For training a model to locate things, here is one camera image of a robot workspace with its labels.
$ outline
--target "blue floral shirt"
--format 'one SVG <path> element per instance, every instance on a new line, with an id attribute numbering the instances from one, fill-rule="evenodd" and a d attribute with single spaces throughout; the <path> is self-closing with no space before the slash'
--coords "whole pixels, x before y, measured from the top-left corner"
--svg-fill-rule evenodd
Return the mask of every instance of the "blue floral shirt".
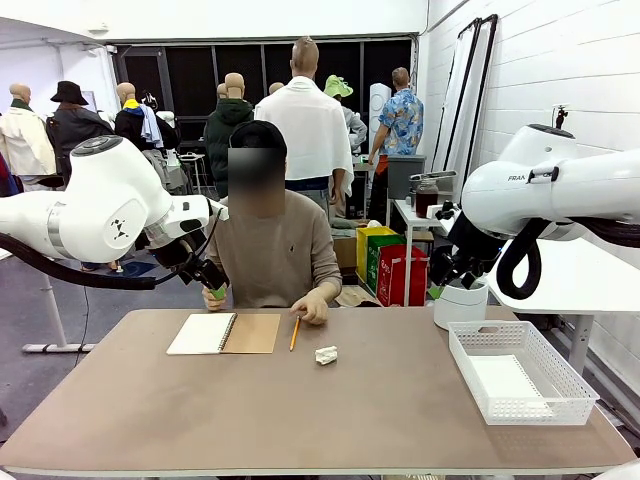
<path id="1" fill-rule="evenodd" d="M 378 118 L 389 128 L 381 155 L 415 155 L 422 138 L 424 105 L 405 88 L 391 97 Z"/>

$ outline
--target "black jacket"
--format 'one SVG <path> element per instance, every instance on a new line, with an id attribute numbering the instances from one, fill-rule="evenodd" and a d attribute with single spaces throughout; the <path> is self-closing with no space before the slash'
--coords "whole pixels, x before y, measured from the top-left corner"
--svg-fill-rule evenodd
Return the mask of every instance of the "black jacket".
<path id="1" fill-rule="evenodd" d="M 97 113 L 86 108 L 58 108 L 53 117 L 47 118 L 47 136 L 56 154 L 56 166 L 69 184 L 71 162 L 69 154 L 78 144 L 101 135 L 113 135 L 111 126 Z"/>
<path id="2" fill-rule="evenodd" d="M 130 140 L 131 143 L 138 147 L 138 150 L 140 151 L 153 150 L 156 147 L 152 143 L 147 143 L 147 141 L 140 136 L 142 133 L 143 121 L 144 113 L 142 113 L 142 110 L 140 110 L 139 113 L 137 110 L 134 110 L 133 112 L 120 110 L 116 115 L 116 135 L 120 135 L 121 137 Z M 158 122 L 160 135 L 162 135 L 162 143 L 164 144 L 163 148 L 176 148 L 180 144 L 180 136 L 178 135 L 178 132 L 157 115 L 156 121 Z"/>
<path id="3" fill-rule="evenodd" d="M 219 99 L 207 119 L 204 146 L 220 198 L 226 197 L 229 189 L 229 137 L 237 125 L 250 120 L 253 120 L 253 105 L 239 98 Z"/>

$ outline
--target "floor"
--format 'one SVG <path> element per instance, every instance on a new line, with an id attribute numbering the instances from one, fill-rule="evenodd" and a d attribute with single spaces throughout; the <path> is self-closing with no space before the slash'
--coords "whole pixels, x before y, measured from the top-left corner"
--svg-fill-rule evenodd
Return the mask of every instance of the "floor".
<path id="1" fill-rule="evenodd" d="M 138 255 L 135 261 L 155 261 Z M 166 271 L 157 268 L 147 275 L 161 276 Z M 20 425 L 45 396 L 73 369 L 73 354 L 23 354 L 25 343 L 53 342 L 46 318 L 46 304 L 39 290 L 43 277 L 38 271 L 14 257 L 0 261 L 0 407 L 9 418 L 7 427 L 0 428 L 0 442 Z M 60 316 L 67 340 L 80 342 L 85 330 L 87 302 L 83 287 L 52 279 Z M 89 315 L 86 343 L 98 342 L 129 311 L 144 308 L 200 308 L 201 287 L 185 286 L 174 278 L 153 292 L 126 292 L 86 289 Z M 30 479 L 30 475 L 15 475 Z M 45 477 L 34 477 L 34 480 Z M 353 480 L 355 477 L 332 477 Z M 369 476 L 358 477 L 372 480 Z"/>

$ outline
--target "light blue cloth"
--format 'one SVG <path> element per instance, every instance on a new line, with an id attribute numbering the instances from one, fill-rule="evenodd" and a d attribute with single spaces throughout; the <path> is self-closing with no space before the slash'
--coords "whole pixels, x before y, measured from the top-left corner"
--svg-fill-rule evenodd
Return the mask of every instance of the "light blue cloth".
<path id="1" fill-rule="evenodd" d="M 389 135 L 380 148 L 381 155 L 415 155 L 422 132 L 424 105 L 410 89 L 391 97 L 380 114 L 380 123 L 389 128 Z"/>
<path id="2" fill-rule="evenodd" d="M 144 121 L 142 122 L 142 132 L 140 135 L 147 141 L 147 143 L 153 143 L 155 148 L 164 147 L 162 135 L 158 128 L 158 121 L 156 120 L 156 114 L 153 112 L 151 107 L 147 107 L 146 105 L 140 105 L 139 108 L 141 108 L 144 113 Z"/>

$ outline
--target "yellow pencil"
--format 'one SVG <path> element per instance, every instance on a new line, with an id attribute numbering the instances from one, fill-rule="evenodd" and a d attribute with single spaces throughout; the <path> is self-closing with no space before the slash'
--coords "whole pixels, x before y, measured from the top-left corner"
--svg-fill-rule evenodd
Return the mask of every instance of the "yellow pencil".
<path id="1" fill-rule="evenodd" d="M 300 328 L 300 317 L 296 320 L 296 328 L 293 330 L 293 336 L 291 337 L 291 345 L 289 345 L 289 351 L 293 352 L 296 346 L 296 339 L 298 338 L 298 328 Z"/>

